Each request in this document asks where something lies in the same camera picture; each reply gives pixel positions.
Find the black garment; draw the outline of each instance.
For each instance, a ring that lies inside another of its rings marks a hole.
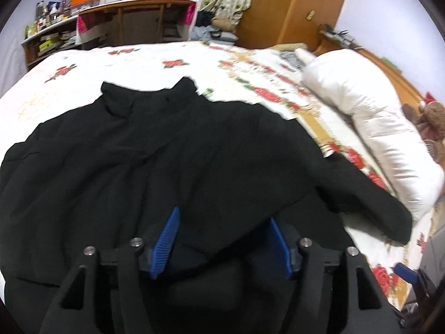
[[[119,247],[163,226],[175,206],[174,272],[204,265],[273,215],[330,249],[353,245],[339,207],[409,240],[404,206],[343,156],[324,159],[296,120],[259,104],[209,102],[188,78],[159,92],[109,83],[102,92],[40,124],[1,166],[6,304],[27,333],[38,332],[53,285],[84,247]],[[33,287],[46,294],[27,300]]]

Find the wooden wardrobe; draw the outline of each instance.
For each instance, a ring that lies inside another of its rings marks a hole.
[[[344,0],[252,0],[237,29],[237,46],[263,49],[283,43],[321,42],[318,26],[335,26]],[[306,17],[313,11],[312,18]]]

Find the white bedsheet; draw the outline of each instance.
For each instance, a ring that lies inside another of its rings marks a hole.
[[[359,159],[360,166],[363,163],[362,171],[374,178],[381,177],[388,186],[354,130],[336,111],[300,85],[301,74],[282,60],[278,52],[207,46],[200,42],[64,51],[52,55],[0,99],[0,160],[39,123],[92,103],[100,96],[104,80],[131,89],[156,91],[172,87],[183,76],[190,76],[198,93],[210,100],[261,103],[284,119],[298,119],[326,154],[329,147],[339,147],[346,155],[353,149],[359,158],[352,159],[356,163]],[[434,211],[428,213],[417,223],[406,246],[391,242],[359,215],[344,218],[348,232],[366,255],[383,291],[398,308],[404,304],[409,287],[392,275],[391,267],[397,262],[412,269],[419,267],[433,214]]]

